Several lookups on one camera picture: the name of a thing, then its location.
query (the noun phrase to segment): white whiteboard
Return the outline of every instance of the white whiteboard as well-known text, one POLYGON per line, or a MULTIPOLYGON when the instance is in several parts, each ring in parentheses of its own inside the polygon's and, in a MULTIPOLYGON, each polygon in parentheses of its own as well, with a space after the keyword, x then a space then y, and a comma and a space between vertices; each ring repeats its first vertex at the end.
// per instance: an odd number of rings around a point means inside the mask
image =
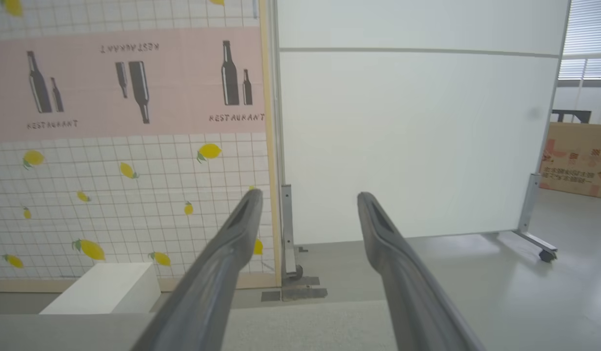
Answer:
POLYGON ((361 240, 360 191, 408 237, 517 228, 556 59, 282 53, 280 61, 297 243, 361 240))
POLYGON ((567 0, 280 0, 295 242, 361 240, 361 191, 405 237, 516 229, 567 12, 567 0))

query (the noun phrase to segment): cardboard box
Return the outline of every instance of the cardboard box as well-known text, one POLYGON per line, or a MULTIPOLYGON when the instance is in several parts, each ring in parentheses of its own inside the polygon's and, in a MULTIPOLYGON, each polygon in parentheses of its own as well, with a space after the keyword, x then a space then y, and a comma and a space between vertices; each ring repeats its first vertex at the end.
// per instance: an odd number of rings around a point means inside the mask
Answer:
POLYGON ((601 197, 601 125, 550 123, 540 187, 601 197))

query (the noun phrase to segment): window blind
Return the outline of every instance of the window blind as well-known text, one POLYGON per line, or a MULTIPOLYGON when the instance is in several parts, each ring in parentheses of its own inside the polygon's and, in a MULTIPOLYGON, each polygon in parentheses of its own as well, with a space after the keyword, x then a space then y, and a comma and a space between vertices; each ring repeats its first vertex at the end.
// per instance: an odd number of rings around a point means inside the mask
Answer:
POLYGON ((572 0, 559 79, 601 79, 601 0, 572 0))

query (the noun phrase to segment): metal whiteboard frame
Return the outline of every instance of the metal whiteboard frame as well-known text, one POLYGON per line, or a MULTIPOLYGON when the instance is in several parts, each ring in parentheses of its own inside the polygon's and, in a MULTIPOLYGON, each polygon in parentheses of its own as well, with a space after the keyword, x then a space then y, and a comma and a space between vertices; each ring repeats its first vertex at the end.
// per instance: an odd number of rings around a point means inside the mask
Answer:
MULTIPOLYGON (((271 80, 272 80, 272 94, 273 94, 273 102, 274 108, 272 111, 272 120, 274 123, 274 128, 276 131, 276 158, 277 158, 277 171, 279 176, 279 184, 282 187, 287 186, 288 184, 285 182, 285 154, 283 149, 283 118, 282 118, 282 101, 281 101, 281 79, 280 79, 280 46, 279 46, 279 16, 278 16, 278 0, 265 0, 266 12, 267 12, 267 20, 268 20, 268 28, 269 28, 269 40, 271 47, 271 80)), ((556 78, 559 77, 559 71, 561 68, 561 60, 563 56, 564 42, 567 33, 567 26, 569 23, 570 9, 572 6, 572 0, 568 0, 567 9, 565 13, 564 19, 564 27, 563 27, 563 36, 561 42, 561 48, 559 51, 559 62, 557 65, 557 74, 556 78)), ((557 89, 557 79, 552 82, 552 98, 550 99, 550 107, 548 109, 548 116, 552 113, 552 106, 554 103, 554 97, 557 89)), ((539 152, 539 160, 543 156, 543 151, 545 148, 545 142, 548 134, 548 127, 550 126, 550 118, 548 117, 546 121, 546 127, 544 130, 543 138, 541 141, 541 148, 539 152)), ((528 242, 536 245, 541 248, 541 252, 539 253, 539 257, 545 262, 551 262, 552 260, 557 258, 557 247, 548 244, 544 240, 535 237, 534 235, 528 232, 528 227, 530 226, 530 218, 532 217, 532 211, 535 205, 535 200, 537 199, 537 191, 539 189, 539 181, 541 179, 541 175, 538 173, 539 165, 535 170, 535 173, 529 175, 528 180, 528 188, 526 191, 526 196, 524 199, 524 203, 521 209, 521 215, 519 219, 519 226, 516 229, 513 229, 512 232, 525 238, 528 242)), ((292 202, 288 201, 288 205, 283 205, 283 200, 281 198, 282 192, 279 193, 279 204, 281 209, 281 216, 285 218, 285 211, 292 211, 292 202)), ((285 256, 283 257, 283 271, 287 275, 292 275, 296 270, 294 269, 294 265, 296 264, 296 258, 294 257, 294 239, 293 239, 293 231, 289 229, 288 236, 285 235, 285 228, 283 227, 284 220, 281 221, 281 233, 282 233, 282 244, 283 244, 283 252, 285 256)))

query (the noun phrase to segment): white block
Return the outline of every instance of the white block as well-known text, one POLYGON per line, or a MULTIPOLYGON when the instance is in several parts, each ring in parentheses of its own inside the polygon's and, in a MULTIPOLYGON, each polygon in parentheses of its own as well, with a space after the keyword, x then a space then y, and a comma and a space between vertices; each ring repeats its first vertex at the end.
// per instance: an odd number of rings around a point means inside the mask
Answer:
POLYGON ((40 314, 149 313, 159 297, 152 263, 96 264, 40 314))

